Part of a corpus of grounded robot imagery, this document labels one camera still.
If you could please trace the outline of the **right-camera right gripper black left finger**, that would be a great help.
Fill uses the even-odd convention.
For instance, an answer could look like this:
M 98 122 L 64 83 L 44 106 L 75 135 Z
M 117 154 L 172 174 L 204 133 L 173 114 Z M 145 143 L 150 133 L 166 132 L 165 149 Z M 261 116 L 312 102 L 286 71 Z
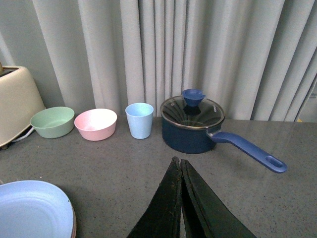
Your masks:
M 182 171 L 173 157 L 149 206 L 129 233 L 129 238 L 180 237 Z

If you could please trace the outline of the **right-camera right gripper black right finger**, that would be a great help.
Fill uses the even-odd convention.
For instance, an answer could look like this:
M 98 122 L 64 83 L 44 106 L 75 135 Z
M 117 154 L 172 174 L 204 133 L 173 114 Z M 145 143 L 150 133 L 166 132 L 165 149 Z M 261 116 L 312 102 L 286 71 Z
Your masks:
M 187 160 L 181 161 L 182 212 L 188 238 L 254 238 Z

